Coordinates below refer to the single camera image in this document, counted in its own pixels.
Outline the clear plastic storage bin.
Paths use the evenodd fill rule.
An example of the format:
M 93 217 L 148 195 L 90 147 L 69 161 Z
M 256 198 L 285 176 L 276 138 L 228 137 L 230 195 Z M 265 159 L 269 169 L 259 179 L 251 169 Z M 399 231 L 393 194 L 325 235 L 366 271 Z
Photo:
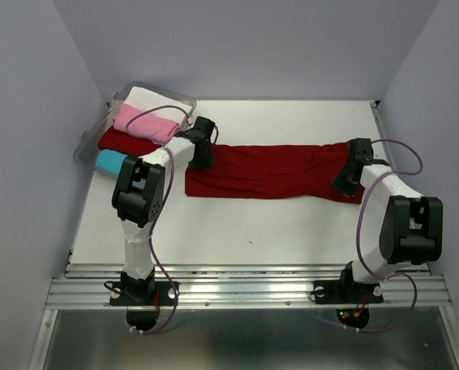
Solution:
M 119 112 L 120 106 L 124 103 L 124 100 L 128 96 L 132 87 L 138 86 L 144 89 L 151 90 L 155 93 L 177 99 L 182 103 L 192 103 L 193 111 L 189 115 L 189 118 L 185 118 L 184 123 L 180 124 L 181 130 L 187 130 L 190 123 L 193 121 L 193 113 L 196 109 L 196 101 L 190 96 L 185 96 L 181 93 L 173 92 L 167 89 L 163 89 L 157 86 L 151 86 L 144 82 L 131 82 L 127 84 L 123 90 L 117 92 L 113 98 L 111 104 L 106 108 L 106 111 L 102 113 L 99 120 L 92 126 L 92 128 L 82 135 L 81 142 L 75 149 L 73 158 L 76 162 L 81 163 L 90 170 L 95 169 L 95 161 L 99 155 L 100 149 L 98 148 L 98 142 L 102 134 L 113 125 L 113 117 Z

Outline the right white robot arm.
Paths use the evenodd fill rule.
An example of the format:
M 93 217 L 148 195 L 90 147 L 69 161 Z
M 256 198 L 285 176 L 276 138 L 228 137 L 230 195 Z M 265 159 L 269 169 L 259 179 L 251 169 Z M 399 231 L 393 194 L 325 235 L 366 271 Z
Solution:
M 357 258 L 341 271 L 338 281 L 324 289 L 334 303 L 361 298 L 382 302 L 380 283 L 397 274 L 398 264 L 437 261 L 442 252 L 444 206 L 437 197 L 426 197 L 402 181 L 402 173 L 374 155 L 374 141 L 350 140 L 344 167 L 332 187 L 346 197 L 365 190 L 357 226 L 361 227 L 367 203 L 374 197 L 384 207 L 377 246 L 367 254 L 357 246 Z

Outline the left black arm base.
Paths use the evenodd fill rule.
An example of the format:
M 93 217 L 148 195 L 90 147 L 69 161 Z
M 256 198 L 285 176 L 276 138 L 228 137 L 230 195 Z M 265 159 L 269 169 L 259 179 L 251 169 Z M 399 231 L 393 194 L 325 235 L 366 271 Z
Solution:
M 179 290 L 178 281 L 157 281 L 154 270 L 146 279 L 136 279 L 122 272 L 119 281 L 106 281 L 103 286 L 110 293 L 109 304 L 114 307 L 173 307 L 175 293 Z

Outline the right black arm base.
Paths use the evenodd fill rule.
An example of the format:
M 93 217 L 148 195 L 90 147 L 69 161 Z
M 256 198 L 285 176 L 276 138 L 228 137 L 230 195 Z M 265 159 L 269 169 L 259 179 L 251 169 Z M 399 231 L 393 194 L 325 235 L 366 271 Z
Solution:
M 381 304 L 384 302 L 378 283 L 365 284 L 353 279 L 351 262 L 341 271 L 338 280 L 315 280 L 309 297 L 317 304 Z

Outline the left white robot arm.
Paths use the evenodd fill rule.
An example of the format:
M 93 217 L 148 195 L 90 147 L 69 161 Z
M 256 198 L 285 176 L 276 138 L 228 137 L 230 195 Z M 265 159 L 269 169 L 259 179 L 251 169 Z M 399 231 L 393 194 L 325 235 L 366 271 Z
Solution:
M 112 206 L 121 220 L 125 263 L 118 281 L 107 281 L 112 306 L 174 305 L 177 283 L 156 282 L 159 259 L 153 251 L 154 227 L 173 187 L 176 165 L 191 170 L 214 166 L 213 144 L 219 137 L 216 124 L 197 117 L 192 128 L 177 133 L 168 143 L 141 157 L 127 156 L 121 165 L 112 195 Z

